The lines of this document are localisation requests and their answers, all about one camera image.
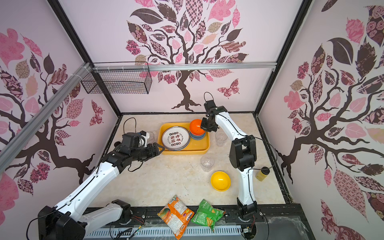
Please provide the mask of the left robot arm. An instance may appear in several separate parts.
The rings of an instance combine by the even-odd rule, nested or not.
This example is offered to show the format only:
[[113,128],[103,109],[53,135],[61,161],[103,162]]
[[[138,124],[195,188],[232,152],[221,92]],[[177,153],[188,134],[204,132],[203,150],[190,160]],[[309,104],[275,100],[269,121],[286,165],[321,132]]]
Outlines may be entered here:
[[132,218],[130,204],[114,200],[91,213],[86,209],[101,191],[132,162],[144,163],[159,156],[165,147],[149,144],[147,132],[127,133],[106,154],[99,166],[79,187],[54,207],[44,207],[38,214],[39,239],[82,240],[93,231],[113,222],[123,225]]

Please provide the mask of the yellow bowl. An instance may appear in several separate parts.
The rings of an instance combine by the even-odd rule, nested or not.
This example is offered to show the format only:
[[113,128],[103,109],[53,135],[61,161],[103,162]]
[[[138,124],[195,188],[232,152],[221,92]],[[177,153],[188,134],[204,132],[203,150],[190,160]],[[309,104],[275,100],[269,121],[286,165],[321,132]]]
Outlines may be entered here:
[[231,186],[231,178],[225,172],[214,172],[211,176],[211,185],[216,191],[225,192]]

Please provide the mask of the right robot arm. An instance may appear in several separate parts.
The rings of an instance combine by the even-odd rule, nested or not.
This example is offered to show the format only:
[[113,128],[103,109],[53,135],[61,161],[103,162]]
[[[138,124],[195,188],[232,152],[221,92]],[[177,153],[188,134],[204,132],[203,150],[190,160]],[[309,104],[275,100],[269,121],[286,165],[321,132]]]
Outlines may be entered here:
[[216,106],[213,100],[206,101],[204,107],[206,117],[202,119],[201,128],[206,132],[217,132],[221,129],[232,141],[229,159],[240,176],[238,214],[243,220],[249,219],[258,210],[252,180],[257,160],[256,139],[252,135],[247,135],[235,124],[225,107]]

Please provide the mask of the orange bowl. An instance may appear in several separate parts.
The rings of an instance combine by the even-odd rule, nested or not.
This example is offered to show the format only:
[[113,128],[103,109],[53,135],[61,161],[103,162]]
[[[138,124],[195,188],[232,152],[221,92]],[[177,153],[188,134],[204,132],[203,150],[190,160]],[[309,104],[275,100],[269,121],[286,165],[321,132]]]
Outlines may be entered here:
[[195,119],[190,122],[190,132],[195,136],[201,136],[205,133],[205,130],[202,129],[202,120]]

